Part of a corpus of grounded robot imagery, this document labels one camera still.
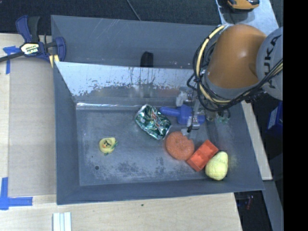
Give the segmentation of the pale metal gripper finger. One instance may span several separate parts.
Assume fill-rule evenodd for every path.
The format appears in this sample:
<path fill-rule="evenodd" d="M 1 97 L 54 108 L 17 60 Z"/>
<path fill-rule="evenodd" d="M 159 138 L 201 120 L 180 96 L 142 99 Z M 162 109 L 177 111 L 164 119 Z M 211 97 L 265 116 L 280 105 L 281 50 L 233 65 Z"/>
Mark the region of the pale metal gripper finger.
<path fill-rule="evenodd" d="M 198 130 L 200 123 L 197 116 L 190 116 L 187 121 L 187 130 Z"/>
<path fill-rule="evenodd" d="M 188 139 L 195 139 L 195 130 L 191 128 L 182 128 L 181 133 Z"/>

